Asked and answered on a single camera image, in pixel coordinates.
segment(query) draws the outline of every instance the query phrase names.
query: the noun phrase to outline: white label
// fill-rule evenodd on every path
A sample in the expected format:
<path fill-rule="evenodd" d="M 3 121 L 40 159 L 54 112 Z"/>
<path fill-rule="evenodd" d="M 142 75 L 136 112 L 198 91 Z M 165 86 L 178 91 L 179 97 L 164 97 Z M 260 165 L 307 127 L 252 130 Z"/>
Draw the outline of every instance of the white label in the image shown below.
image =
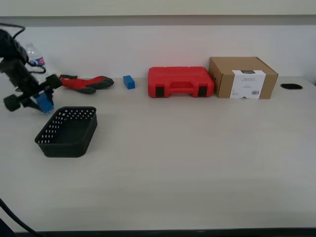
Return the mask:
<path fill-rule="evenodd" d="M 233 70 L 233 72 L 235 78 L 230 98 L 259 99 L 266 74 L 260 70 Z"/>

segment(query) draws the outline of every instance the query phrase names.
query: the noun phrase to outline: perforated basket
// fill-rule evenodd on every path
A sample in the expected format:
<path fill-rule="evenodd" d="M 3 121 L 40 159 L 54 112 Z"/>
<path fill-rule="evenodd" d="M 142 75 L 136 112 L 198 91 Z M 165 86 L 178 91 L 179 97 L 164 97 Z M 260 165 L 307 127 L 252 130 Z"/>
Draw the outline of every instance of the perforated basket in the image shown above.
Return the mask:
<path fill-rule="evenodd" d="M 81 157 L 97 127 L 95 107 L 62 107 L 35 138 L 47 157 Z"/>

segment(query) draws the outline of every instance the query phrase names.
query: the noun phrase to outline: work glove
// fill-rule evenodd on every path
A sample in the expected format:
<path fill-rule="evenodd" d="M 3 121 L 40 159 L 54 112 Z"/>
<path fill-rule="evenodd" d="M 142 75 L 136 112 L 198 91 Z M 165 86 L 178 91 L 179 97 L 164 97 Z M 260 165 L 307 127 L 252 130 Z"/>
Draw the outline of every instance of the work glove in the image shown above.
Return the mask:
<path fill-rule="evenodd" d="M 93 79 L 79 79 L 77 76 L 60 75 L 63 86 L 83 94 L 94 94 L 96 90 L 108 88 L 114 84 L 111 78 L 99 76 Z"/>

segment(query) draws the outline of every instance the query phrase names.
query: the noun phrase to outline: blue cube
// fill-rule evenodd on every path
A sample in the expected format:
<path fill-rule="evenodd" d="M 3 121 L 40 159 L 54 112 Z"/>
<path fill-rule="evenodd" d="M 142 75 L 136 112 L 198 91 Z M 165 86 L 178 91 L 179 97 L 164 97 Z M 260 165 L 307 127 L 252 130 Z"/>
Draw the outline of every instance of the blue cube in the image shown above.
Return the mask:
<path fill-rule="evenodd" d="M 135 89 L 135 81 L 130 75 L 123 76 L 123 81 L 127 89 Z"/>

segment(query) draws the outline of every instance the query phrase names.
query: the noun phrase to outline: cardboard box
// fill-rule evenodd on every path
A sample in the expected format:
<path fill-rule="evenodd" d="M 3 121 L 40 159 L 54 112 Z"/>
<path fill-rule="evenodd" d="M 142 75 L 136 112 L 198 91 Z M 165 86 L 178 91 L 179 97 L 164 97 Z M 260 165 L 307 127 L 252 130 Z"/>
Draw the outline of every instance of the cardboard box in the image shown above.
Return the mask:
<path fill-rule="evenodd" d="M 270 99 L 278 74 L 257 57 L 211 57 L 218 98 Z"/>

